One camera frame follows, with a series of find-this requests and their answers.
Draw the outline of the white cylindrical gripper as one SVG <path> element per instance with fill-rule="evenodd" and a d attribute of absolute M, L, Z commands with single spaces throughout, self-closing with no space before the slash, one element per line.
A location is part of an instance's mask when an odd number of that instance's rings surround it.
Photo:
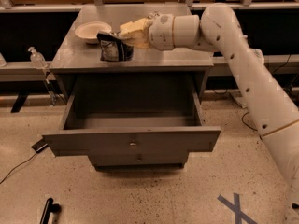
<path fill-rule="evenodd" d="M 126 45 L 140 49 L 148 49 L 151 45 L 160 51 L 172 50 L 173 21 L 172 14 L 162 14 L 154 21 L 149 18 L 129 21 L 120 26 L 119 39 Z"/>

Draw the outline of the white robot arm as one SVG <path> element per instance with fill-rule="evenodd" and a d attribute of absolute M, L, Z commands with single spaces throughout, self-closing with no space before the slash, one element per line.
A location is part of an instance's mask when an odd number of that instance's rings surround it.
<path fill-rule="evenodd" d="M 200 17 L 155 12 L 122 24 L 118 38 L 142 49 L 188 48 L 222 54 L 263 143 L 291 186 L 284 224 L 299 224 L 299 110 L 264 66 L 263 54 L 249 47 L 234 11 L 215 3 Z"/>

